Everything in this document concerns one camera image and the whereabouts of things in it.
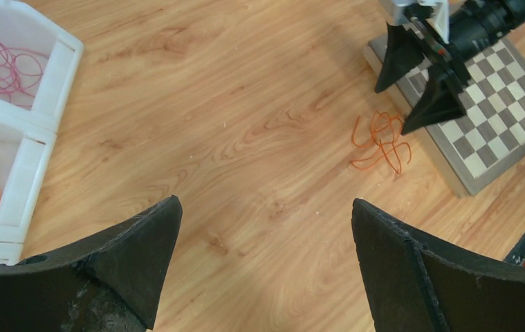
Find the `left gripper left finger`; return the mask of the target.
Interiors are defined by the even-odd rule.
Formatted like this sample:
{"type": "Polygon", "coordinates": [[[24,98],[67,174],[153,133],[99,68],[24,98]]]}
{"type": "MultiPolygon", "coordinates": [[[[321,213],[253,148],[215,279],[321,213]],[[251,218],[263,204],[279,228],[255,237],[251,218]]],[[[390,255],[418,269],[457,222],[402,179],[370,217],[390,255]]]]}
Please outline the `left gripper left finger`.
{"type": "Polygon", "coordinates": [[[183,209],[171,196],[13,266],[0,264],[0,331],[149,331],[183,209]]]}

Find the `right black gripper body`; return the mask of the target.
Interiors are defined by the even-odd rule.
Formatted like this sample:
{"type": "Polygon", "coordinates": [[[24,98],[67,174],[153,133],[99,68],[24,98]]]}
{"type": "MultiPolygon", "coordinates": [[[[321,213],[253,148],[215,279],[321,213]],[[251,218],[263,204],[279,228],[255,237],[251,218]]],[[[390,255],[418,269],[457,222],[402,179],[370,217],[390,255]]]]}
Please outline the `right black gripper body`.
{"type": "MultiPolygon", "coordinates": [[[[450,23],[452,10],[456,8],[455,5],[450,4],[450,23]]],[[[449,43],[445,44],[433,29],[432,24],[424,19],[409,22],[409,28],[420,38],[420,45],[425,59],[431,64],[440,65],[441,68],[447,71],[453,71],[461,81],[463,90],[465,90],[471,76],[466,68],[466,59],[454,42],[450,39],[449,43]]]]}

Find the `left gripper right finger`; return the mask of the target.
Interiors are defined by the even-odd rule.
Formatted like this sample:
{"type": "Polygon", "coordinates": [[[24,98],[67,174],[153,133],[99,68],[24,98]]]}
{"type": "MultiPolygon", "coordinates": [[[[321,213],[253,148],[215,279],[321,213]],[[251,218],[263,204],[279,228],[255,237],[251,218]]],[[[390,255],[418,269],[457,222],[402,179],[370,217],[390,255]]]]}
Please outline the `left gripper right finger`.
{"type": "Polygon", "coordinates": [[[419,230],[364,199],[351,229],[377,331],[525,331],[525,268],[419,230]]]}

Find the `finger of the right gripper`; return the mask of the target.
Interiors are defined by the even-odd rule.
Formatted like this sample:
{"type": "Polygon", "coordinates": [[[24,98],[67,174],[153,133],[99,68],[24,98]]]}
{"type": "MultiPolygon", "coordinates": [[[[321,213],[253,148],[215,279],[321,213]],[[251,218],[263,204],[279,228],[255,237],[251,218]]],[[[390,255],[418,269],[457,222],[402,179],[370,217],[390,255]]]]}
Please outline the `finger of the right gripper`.
{"type": "Polygon", "coordinates": [[[406,117],[402,135],[466,115],[466,108],[460,99],[463,86],[456,74],[443,68],[429,68],[427,73],[429,78],[425,90],[406,117]]]}
{"type": "Polygon", "coordinates": [[[386,91],[424,59],[420,38],[412,29],[387,24],[387,48],[375,92],[386,91]]]}

